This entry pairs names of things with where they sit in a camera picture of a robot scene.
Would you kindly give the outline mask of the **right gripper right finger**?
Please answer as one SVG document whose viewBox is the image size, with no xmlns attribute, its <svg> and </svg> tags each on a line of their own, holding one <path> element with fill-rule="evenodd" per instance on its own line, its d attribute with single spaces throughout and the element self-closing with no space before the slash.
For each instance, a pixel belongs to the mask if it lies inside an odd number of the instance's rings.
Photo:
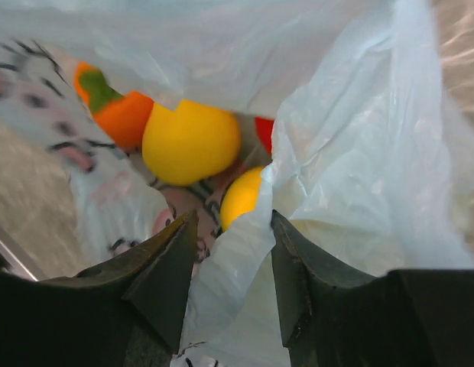
<svg viewBox="0 0 474 367">
<path fill-rule="evenodd" d="M 293 366 L 474 366 L 474 270 L 376 278 L 273 213 L 281 339 Z"/>
</svg>

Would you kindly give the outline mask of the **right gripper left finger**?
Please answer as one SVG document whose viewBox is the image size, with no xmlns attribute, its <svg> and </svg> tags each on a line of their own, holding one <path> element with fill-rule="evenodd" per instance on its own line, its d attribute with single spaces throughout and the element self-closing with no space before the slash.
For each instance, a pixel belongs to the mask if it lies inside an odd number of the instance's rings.
<svg viewBox="0 0 474 367">
<path fill-rule="evenodd" d="M 167 366 L 180 348 L 198 219 L 74 277 L 0 271 L 0 366 Z"/>
</svg>

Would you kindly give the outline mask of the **yellow lemon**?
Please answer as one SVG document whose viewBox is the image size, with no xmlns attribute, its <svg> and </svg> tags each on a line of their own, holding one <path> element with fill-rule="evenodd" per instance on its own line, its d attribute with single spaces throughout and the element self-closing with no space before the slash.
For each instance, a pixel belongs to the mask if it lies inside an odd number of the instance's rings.
<svg viewBox="0 0 474 367">
<path fill-rule="evenodd" d="M 255 209 L 263 169 L 263 166 L 253 167 L 229 186 L 220 208 L 223 232 L 229 229 L 235 219 Z"/>
</svg>

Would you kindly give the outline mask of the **blue plastic bag with print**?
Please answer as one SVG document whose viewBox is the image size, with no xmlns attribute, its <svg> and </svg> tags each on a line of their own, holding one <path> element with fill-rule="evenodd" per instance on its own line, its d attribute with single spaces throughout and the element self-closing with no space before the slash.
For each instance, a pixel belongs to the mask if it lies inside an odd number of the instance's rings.
<svg viewBox="0 0 474 367">
<path fill-rule="evenodd" d="M 188 186 L 121 149 L 73 85 L 77 64 L 175 110 L 231 112 L 241 149 Z M 255 117 L 274 120 L 268 154 Z M 464 224 L 474 130 L 446 94 L 428 1 L 0 1 L 0 121 L 67 171 L 87 268 L 198 219 L 180 348 L 167 366 L 293 366 L 273 213 L 347 265 L 474 270 Z M 223 232 L 229 186 L 263 166 Z"/>
</svg>

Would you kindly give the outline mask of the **yellow pear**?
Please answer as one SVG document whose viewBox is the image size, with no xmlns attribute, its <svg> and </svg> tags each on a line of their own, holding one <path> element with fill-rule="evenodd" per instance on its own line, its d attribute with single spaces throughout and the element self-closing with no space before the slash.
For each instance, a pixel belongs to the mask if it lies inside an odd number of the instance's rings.
<svg viewBox="0 0 474 367">
<path fill-rule="evenodd" d="M 188 186 L 229 168 L 241 143 L 240 125 L 231 112 L 184 99 L 175 110 L 154 104 L 141 154 L 155 177 Z"/>
</svg>

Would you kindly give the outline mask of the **orange persimmon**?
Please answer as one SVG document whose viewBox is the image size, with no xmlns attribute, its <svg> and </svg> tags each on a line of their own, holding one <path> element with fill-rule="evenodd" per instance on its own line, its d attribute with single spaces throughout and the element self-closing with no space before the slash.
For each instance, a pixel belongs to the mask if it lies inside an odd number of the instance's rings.
<svg viewBox="0 0 474 367">
<path fill-rule="evenodd" d="M 113 89 L 101 70 L 80 62 L 73 85 L 98 126 L 123 150 L 140 148 L 154 101 L 140 92 Z"/>
</svg>

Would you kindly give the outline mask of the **red apple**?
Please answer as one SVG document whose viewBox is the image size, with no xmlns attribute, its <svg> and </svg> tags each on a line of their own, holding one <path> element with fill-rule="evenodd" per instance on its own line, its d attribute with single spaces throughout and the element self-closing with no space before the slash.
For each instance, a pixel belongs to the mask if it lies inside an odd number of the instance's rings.
<svg viewBox="0 0 474 367">
<path fill-rule="evenodd" d="M 255 131 L 259 141 L 268 154 L 272 151 L 271 135 L 274 127 L 274 120 L 262 117 L 255 117 Z"/>
</svg>

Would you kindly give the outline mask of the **aluminium rail frame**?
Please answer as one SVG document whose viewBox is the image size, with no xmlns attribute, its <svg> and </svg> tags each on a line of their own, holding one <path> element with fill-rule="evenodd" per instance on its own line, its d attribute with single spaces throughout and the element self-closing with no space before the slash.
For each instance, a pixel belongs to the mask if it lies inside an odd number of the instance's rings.
<svg viewBox="0 0 474 367">
<path fill-rule="evenodd" d="M 27 252 L 7 233 L 0 234 L 0 256 L 7 272 L 30 281 L 43 281 L 47 276 Z"/>
</svg>

